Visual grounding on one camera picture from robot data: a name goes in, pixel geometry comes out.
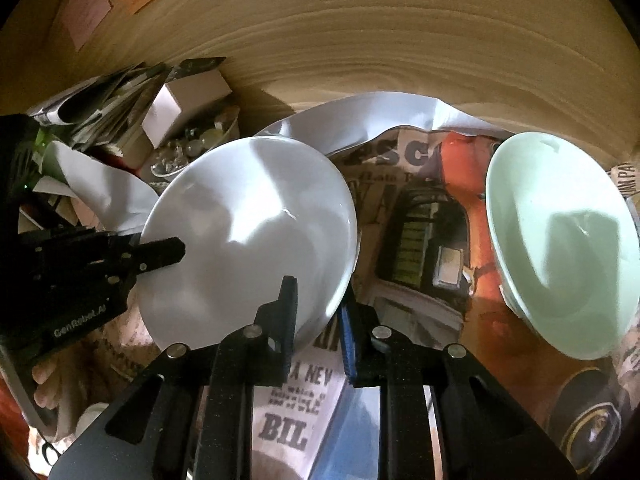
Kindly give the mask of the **left hand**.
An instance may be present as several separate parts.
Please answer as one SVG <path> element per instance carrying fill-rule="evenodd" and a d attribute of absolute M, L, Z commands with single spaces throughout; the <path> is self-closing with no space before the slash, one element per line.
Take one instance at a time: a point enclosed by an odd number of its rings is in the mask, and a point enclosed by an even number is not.
<path fill-rule="evenodd" d="M 32 370 L 32 378 L 37 384 L 34 393 L 36 404 L 44 410 L 55 412 L 54 442 L 69 436 L 75 428 L 73 371 L 73 360 L 66 351 L 50 356 Z"/>

